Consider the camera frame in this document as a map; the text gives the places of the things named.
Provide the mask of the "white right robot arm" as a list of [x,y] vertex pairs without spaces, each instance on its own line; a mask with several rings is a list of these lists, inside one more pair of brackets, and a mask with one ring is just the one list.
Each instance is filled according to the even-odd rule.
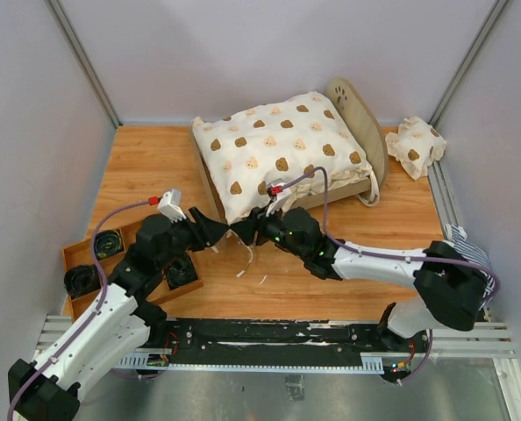
[[446,242],[411,250],[358,246],[332,238],[303,208],[274,214],[256,208],[230,227],[246,245],[270,241],[295,255],[317,278],[366,279],[414,290],[411,300],[391,303],[382,314],[376,335],[386,350],[397,351],[428,329],[469,332],[475,326],[487,279]]

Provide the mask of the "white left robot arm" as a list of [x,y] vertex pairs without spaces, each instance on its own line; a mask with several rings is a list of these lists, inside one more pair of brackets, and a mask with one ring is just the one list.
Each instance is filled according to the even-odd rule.
[[135,348],[167,338],[167,315],[148,302],[165,269],[186,252],[215,246],[229,226],[191,208],[145,218],[125,257],[96,299],[68,330],[31,362],[17,360],[8,372],[10,407],[28,420],[71,420],[90,390]]

